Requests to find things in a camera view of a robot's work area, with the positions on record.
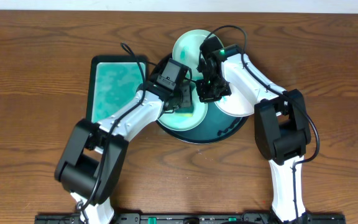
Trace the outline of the green scouring sponge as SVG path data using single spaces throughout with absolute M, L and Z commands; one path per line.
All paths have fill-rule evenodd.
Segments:
M 189 107 L 182 107 L 182 108 L 175 110 L 174 114 L 177 116 L 182 116 L 182 117 L 192 117 L 194 110 L 195 110 L 194 106 L 191 105 Z

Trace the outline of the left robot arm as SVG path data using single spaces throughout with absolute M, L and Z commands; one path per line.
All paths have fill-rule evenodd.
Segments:
M 139 86 L 122 109 L 96 123 L 80 120 L 65 146 L 55 179 L 76 200 L 79 223 L 110 223 L 110 195 L 122 170 L 129 142 L 156 121 L 169 103 L 191 100 L 190 81 L 166 89 L 158 83 Z

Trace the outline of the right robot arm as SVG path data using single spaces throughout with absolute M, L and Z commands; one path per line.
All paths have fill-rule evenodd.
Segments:
M 200 46 L 196 82 L 202 102 L 213 102 L 231 116 L 254 116 L 255 143 L 272 173 L 272 211 L 279 223 L 297 223 L 306 209 L 302 202 L 301 165 L 306 146 L 317 136 L 303 95 L 274 84 L 238 45 L 218 41 Z

